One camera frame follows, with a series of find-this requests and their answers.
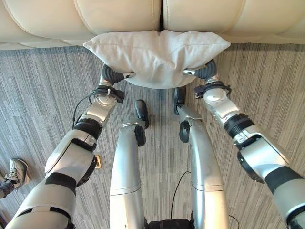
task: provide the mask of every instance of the metal joint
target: metal joint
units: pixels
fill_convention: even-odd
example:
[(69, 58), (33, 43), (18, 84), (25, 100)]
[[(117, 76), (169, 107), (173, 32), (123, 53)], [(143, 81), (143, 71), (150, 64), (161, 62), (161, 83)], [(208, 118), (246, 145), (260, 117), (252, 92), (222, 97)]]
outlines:
[(94, 103), (84, 112), (80, 120), (90, 118), (105, 127), (109, 115), (113, 111), (117, 101), (109, 95), (98, 94), (95, 96)]

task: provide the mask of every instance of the shoelace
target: shoelace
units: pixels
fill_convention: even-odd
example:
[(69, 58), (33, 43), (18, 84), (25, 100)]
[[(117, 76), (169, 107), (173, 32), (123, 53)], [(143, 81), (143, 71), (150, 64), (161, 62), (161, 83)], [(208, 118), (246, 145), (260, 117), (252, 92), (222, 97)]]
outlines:
[(6, 174), (4, 178), (7, 179), (7, 180), (13, 180), (13, 181), (18, 182), (19, 179), (18, 179), (18, 176), (17, 176), (17, 169), (12, 168), (10, 170), (9, 175)]

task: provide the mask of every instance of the person's foot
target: person's foot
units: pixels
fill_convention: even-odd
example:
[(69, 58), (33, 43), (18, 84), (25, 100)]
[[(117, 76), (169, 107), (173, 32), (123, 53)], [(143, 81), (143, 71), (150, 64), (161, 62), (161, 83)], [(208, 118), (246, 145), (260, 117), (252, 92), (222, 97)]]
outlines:
[(5, 182), (13, 184), (15, 189), (26, 185), (30, 181), (28, 170), (27, 163), (20, 159), (12, 158), (10, 160), (10, 172), (4, 177), (6, 179)]
[(186, 86), (175, 88), (173, 93), (175, 107), (173, 111), (175, 112), (176, 115), (179, 115), (178, 107), (181, 107), (181, 105), (184, 104), (185, 96), (186, 96)]
[(144, 100), (139, 99), (134, 102), (134, 107), (137, 112), (138, 118), (142, 119), (145, 122), (145, 129), (147, 129), (149, 127), (149, 120), (146, 103), (144, 102)]

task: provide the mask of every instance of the gray carpet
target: gray carpet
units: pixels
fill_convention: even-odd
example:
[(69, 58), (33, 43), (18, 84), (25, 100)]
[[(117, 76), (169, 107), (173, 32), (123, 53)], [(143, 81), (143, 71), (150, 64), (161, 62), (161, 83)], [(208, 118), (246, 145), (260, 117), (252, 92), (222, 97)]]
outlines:
[[(287, 150), (291, 166), (305, 175), (305, 46), (234, 44), (216, 58), (221, 79), (230, 84), (231, 99)], [(94, 89), (102, 63), (83, 47), (0, 52), (0, 172), (9, 159), (20, 157), (30, 166), (31, 182), (0, 200), (8, 220), (30, 190), (44, 177), (44, 165), (71, 129), (77, 102)], [(265, 185), (253, 182), (239, 165), (237, 149), (227, 133), (194, 98), (188, 85), (187, 104), (198, 110), (210, 134), (223, 175), (228, 211), (240, 229), (284, 229)], [(175, 186), (190, 169), (188, 145), (179, 140), (172, 90), (140, 88), (121, 82), (124, 104), (115, 108), (95, 151), (102, 159), (90, 181), (77, 189), (74, 223), (79, 229), (109, 228), (109, 188), (116, 140), (122, 123), (133, 117), (133, 102), (144, 99), (151, 126), (139, 150), (144, 212), (148, 221), (168, 219)], [(80, 106), (84, 110), (87, 102)], [(181, 182), (174, 218), (191, 213), (190, 175)], [(230, 219), (230, 228), (237, 224)]]

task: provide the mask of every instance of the black joint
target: black joint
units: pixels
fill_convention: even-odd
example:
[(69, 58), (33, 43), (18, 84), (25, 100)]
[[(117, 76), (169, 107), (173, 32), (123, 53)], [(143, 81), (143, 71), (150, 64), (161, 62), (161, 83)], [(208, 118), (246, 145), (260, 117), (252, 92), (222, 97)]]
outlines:
[(206, 85), (199, 85), (195, 87), (195, 98), (202, 99), (207, 91), (215, 88), (221, 88), (227, 90), (228, 91), (227, 95), (229, 95), (232, 91), (230, 85), (226, 86), (222, 81), (216, 81), (216, 82), (208, 83)]
[(188, 121), (184, 120), (180, 123), (179, 137), (180, 140), (184, 143), (189, 142), (190, 128), (191, 127)]
[(93, 171), (94, 171), (94, 169), (96, 167), (96, 163), (97, 163), (97, 158), (93, 157), (93, 160), (92, 160), (92, 162), (91, 162), (87, 172), (81, 178), (81, 180), (77, 183), (76, 187), (83, 185), (84, 183), (86, 183), (89, 180), (91, 174), (93, 173)]
[(134, 128), (135, 138), (137, 140), (138, 146), (141, 147), (146, 143), (145, 131), (144, 128), (140, 125), (137, 125)]
[(86, 118), (78, 121), (73, 129), (82, 130), (92, 135), (97, 140), (103, 130), (103, 127), (94, 119)]
[(178, 107), (181, 107), (185, 103), (186, 86), (176, 87), (173, 93), (173, 99), (175, 102), (174, 113), (179, 115)]
[(282, 166), (269, 173), (265, 178), (265, 182), (272, 194), (274, 194), (275, 190), (280, 185), (294, 179), (302, 179), (302, 176), (293, 171), (290, 167)]
[(46, 179), (46, 185), (61, 185), (70, 189), (75, 195), (76, 181), (63, 173), (51, 173)]
[(231, 117), (224, 124), (224, 129), (231, 138), (242, 132), (245, 128), (254, 125), (250, 118), (245, 114), (237, 114)]
[(102, 67), (102, 77), (104, 80), (109, 81), (111, 84), (118, 83), (124, 79), (124, 75), (122, 73), (118, 73), (108, 67), (106, 64)]
[(100, 85), (97, 89), (95, 89), (92, 95), (96, 94), (109, 95), (112, 98), (115, 98), (118, 103), (121, 104), (123, 103), (125, 98), (125, 92), (116, 90), (115, 88), (106, 85)]
[(240, 165), (243, 167), (243, 169), (247, 172), (248, 176), (259, 183), (264, 184), (265, 182), (259, 177), (259, 175), (249, 166), (249, 164), (244, 159), (243, 155), (240, 151), (237, 153), (237, 158), (240, 163)]
[(195, 76), (200, 79), (208, 80), (217, 74), (216, 63), (212, 59), (210, 60), (204, 68), (195, 70)]
[(148, 109), (144, 100), (139, 99), (134, 102), (134, 107), (137, 112), (138, 118), (145, 122), (145, 129), (149, 127)]

